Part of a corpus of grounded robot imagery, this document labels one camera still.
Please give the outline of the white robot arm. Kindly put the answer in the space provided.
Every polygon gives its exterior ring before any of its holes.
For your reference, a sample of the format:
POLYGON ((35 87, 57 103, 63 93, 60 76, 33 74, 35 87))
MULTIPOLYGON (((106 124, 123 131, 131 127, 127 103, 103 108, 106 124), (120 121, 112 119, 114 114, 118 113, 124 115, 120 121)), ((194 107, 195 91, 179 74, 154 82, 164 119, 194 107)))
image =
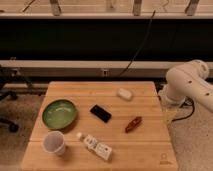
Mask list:
POLYGON ((170 68, 163 88, 165 103, 180 106, 189 97, 213 112, 213 85, 206 81, 209 67, 202 60, 192 60, 170 68))

